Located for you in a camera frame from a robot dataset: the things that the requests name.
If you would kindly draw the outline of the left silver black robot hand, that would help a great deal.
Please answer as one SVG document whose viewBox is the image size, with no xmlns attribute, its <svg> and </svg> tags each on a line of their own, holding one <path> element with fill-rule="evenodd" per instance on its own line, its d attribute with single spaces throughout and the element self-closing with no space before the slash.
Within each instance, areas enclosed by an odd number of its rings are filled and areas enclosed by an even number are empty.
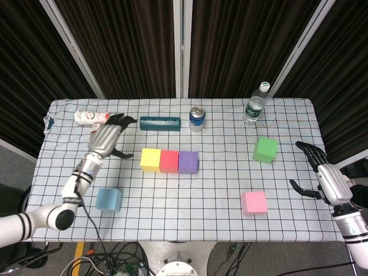
<svg viewBox="0 0 368 276">
<path fill-rule="evenodd" d="M 99 154 L 102 158 L 110 155 L 121 159 L 129 159 L 134 154 L 125 154 L 116 149 L 120 134 L 126 130 L 129 124 L 135 124 L 137 120 L 124 113 L 114 114 L 108 118 L 105 124 L 97 130 L 89 142 L 89 152 Z"/>
</svg>

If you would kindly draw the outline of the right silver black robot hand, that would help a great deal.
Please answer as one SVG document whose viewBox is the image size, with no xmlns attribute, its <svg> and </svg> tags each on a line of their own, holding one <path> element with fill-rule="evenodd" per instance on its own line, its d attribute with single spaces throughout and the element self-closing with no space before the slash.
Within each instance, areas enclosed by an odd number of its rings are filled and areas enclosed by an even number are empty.
<svg viewBox="0 0 368 276">
<path fill-rule="evenodd" d="M 296 146 L 303 151 L 313 171 L 316 173 L 319 185 L 317 190 L 305 190 L 296 181 L 290 180 L 292 188 L 301 196 L 323 199 L 330 206 L 347 204 L 352 198 L 352 192 L 340 170 L 327 160 L 326 153 L 319 147 L 302 141 Z"/>
</svg>

